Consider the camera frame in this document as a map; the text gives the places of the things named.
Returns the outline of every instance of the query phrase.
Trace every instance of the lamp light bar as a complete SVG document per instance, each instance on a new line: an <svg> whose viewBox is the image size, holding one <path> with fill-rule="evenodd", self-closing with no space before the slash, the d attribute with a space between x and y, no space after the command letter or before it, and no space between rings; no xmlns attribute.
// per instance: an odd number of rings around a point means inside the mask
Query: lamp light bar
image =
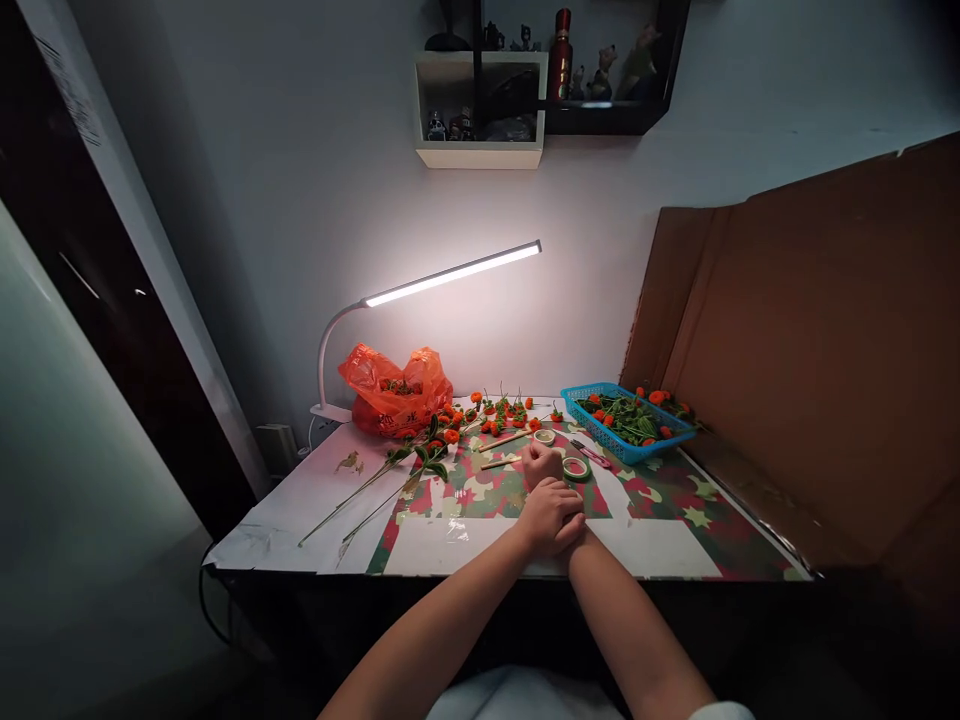
<svg viewBox="0 0 960 720"><path fill-rule="evenodd" d="M459 278L467 277L467 275L473 275L474 273L490 270L491 268L495 268L500 265L506 265L514 260L522 260L525 257L530 257L531 255L536 255L540 252L543 252L543 249L540 247L540 241L534 240L526 245L519 245L511 250L504 250L503 252L496 253L495 255L488 255L485 258L468 262L465 265L458 265L457 267L444 270L443 272L427 275L425 278L414 280L413 282L406 283L405 285L399 285L392 290L387 290L386 292L378 293L377 295L371 295L370 297L361 300L361 303L367 307L376 307L377 305L383 305L391 300L406 297L407 295L413 295L421 290L427 290L428 288L436 287L437 285L443 285L451 280L458 280Z"/></svg>

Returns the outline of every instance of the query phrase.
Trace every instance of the white shelf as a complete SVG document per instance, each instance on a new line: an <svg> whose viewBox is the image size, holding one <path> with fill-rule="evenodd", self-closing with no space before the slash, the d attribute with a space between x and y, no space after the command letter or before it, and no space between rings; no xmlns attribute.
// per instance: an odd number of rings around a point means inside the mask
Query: white shelf
<svg viewBox="0 0 960 720"><path fill-rule="evenodd" d="M540 80L539 97L547 96L548 54L482 53L484 82L489 89L524 70L535 70ZM424 139L432 110L440 110L444 122L459 114L464 105L473 107L473 53L417 55L415 64L417 103L414 147L429 168L470 170L536 170L543 154L546 113L537 113L536 137L532 142L437 142Z"/></svg>

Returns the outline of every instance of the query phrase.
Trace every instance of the forearm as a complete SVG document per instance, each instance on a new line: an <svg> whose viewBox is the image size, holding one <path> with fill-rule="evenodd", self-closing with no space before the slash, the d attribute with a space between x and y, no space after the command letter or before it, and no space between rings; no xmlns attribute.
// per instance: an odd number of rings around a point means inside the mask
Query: forearm
<svg viewBox="0 0 960 720"><path fill-rule="evenodd" d="M424 717L529 560L508 530L384 633L320 717Z"/></svg>
<svg viewBox="0 0 960 720"><path fill-rule="evenodd" d="M570 582L634 717L686 720L715 698L653 602L589 530Z"/></svg>

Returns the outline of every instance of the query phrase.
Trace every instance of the orange plastic bag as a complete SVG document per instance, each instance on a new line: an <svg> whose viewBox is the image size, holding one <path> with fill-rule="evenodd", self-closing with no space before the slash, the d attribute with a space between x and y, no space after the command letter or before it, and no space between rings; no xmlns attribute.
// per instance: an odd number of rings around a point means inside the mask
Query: orange plastic bag
<svg viewBox="0 0 960 720"><path fill-rule="evenodd" d="M401 371L385 355L360 343L338 369L357 391L353 422L371 435L418 433L431 415L453 399L453 384L443 374L440 354L428 347L410 353L410 362ZM391 381L406 381L414 392L397 394L385 387Z"/></svg>

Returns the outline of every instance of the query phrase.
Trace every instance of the tape roll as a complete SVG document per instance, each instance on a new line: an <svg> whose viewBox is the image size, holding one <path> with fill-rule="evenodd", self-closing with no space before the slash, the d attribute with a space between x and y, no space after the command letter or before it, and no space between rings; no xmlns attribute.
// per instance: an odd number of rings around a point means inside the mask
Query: tape roll
<svg viewBox="0 0 960 720"><path fill-rule="evenodd" d="M563 474L571 480L583 480L590 477L590 463L586 458L564 458Z"/></svg>
<svg viewBox="0 0 960 720"><path fill-rule="evenodd" d="M543 429L537 430L533 434L533 437L537 440L537 442L541 442L544 445L549 446L553 445L553 441L557 439L557 434L553 430Z"/></svg>

